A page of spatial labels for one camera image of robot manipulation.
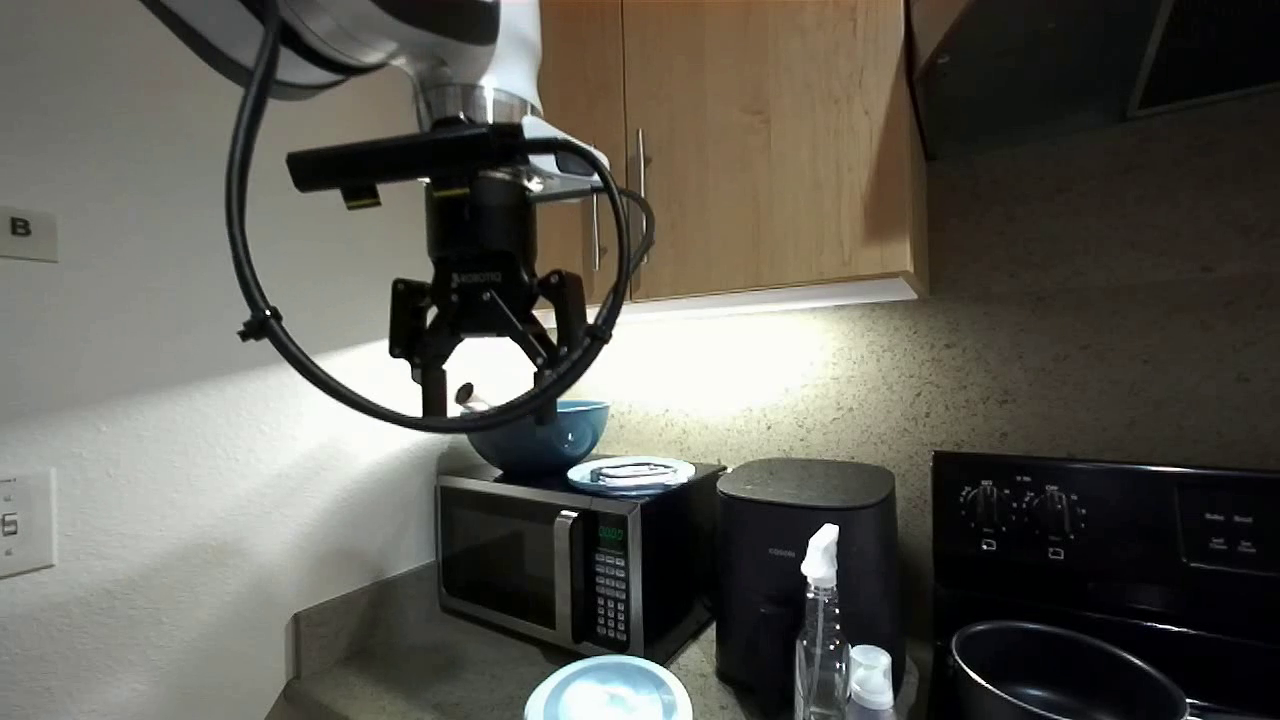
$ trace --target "electrical outlet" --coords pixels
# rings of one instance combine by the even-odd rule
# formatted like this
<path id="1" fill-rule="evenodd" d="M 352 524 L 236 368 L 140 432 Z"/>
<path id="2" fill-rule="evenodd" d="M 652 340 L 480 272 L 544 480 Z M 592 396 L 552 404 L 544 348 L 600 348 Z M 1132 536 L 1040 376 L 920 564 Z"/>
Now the electrical outlet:
<path id="1" fill-rule="evenodd" d="M 56 264 L 52 216 L 28 208 L 0 208 L 0 256 Z"/>
<path id="2" fill-rule="evenodd" d="M 0 576 L 52 568 L 52 472 L 0 476 Z"/>

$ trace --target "kitchen counter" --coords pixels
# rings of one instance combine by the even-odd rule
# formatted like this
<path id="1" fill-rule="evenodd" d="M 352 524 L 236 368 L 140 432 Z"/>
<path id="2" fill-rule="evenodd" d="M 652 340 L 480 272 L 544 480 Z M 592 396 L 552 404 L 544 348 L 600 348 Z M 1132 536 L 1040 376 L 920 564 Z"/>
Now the kitchen counter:
<path id="1" fill-rule="evenodd" d="M 524 696 L 576 656 L 440 612 L 436 568 L 296 616 L 296 680 L 268 720 L 520 720 Z M 696 720 L 752 716 L 716 680 L 716 628 L 668 660 Z"/>

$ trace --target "black cable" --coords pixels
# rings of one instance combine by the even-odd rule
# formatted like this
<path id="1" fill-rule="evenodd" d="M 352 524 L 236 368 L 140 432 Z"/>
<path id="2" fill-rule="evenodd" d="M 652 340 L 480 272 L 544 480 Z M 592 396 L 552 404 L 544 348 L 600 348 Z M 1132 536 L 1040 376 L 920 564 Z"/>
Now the black cable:
<path id="1" fill-rule="evenodd" d="M 348 384 L 340 384 L 336 376 L 328 376 L 284 328 L 284 316 L 272 308 L 268 292 L 260 288 L 260 276 L 252 268 L 252 252 L 248 252 L 248 232 L 244 232 L 244 208 L 248 208 L 248 176 L 252 176 L 252 148 L 256 148 L 256 132 L 272 96 L 272 80 L 276 80 L 276 60 L 280 60 L 280 4 L 264 0 L 264 40 L 260 52 L 252 60 L 252 76 L 244 84 L 240 96 L 240 112 L 236 112 L 236 128 L 232 128 L 232 148 L 228 148 L 228 176 L 224 176 L 224 220 L 228 220 L 228 248 L 232 248 L 232 264 L 236 264 L 236 284 L 240 296 L 248 304 L 248 324 L 244 324 L 244 340 L 272 340 L 272 348 L 308 380 L 316 384 L 324 396 L 376 416 L 384 424 L 400 424 L 400 428 L 416 428 L 416 432 L 484 432 L 496 424 L 512 424 L 520 416 L 532 416 L 540 408 L 548 408 L 556 396 L 564 396 L 600 356 L 600 348 L 612 340 L 616 316 L 624 308 L 624 292 L 636 276 L 640 256 L 652 244 L 652 212 L 648 204 L 632 200 L 644 212 L 644 252 L 636 256 L 632 248 L 632 232 L 624 228 L 624 212 L 620 212 L 620 188 L 612 184 L 608 168 L 584 152 L 580 144 L 568 140 L 528 140 L 528 152 L 552 148 L 552 152 L 572 152 L 584 164 L 596 168 L 600 188 L 608 196 L 612 220 L 616 220 L 616 236 L 620 236 L 620 252 L 616 252 L 616 280 L 604 296 L 604 304 L 596 308 L 584 344 L 576 344 L 536 388 L 528 388 L 524 396 L 484 408 L 484 412 L 468 412 L 468 416 L 404 416 L 396 408 L 384 408 L 360 392 L 352 392 Z"/>

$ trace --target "black pot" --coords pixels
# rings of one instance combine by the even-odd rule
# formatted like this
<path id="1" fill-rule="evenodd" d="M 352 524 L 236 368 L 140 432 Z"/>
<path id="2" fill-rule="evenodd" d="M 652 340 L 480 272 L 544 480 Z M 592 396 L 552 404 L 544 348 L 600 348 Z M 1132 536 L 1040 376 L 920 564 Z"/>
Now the black pot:
<path id="1" fill-rule="evenodd" d="M 1184 692 L 1152 664 L 1052 624 L 968 624 L 952 636 L 948 672 L 964 720 L 1180 720 L 1188 712 Z"/>

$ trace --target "cabinet door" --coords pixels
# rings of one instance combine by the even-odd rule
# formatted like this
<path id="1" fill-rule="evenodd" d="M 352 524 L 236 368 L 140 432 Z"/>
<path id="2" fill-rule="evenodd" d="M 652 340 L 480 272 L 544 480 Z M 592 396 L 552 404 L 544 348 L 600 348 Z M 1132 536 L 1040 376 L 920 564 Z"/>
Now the cabinet door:
<path id="1" fill-rule="evenodd" d="M 624 172 L 624 44 L 620 0 L 540 0 L 544 116 L 568 136 L 600 148 Z M 604 200 L 560 200 L 540 208 L 540 272 L 580 272 L 588 296 L 612 284 L 612 216 Z"/>
<path id="2" fill-rule="evenodd" d="M 912 272 L 904 0 L 624 0 L 640 296 Z"/>

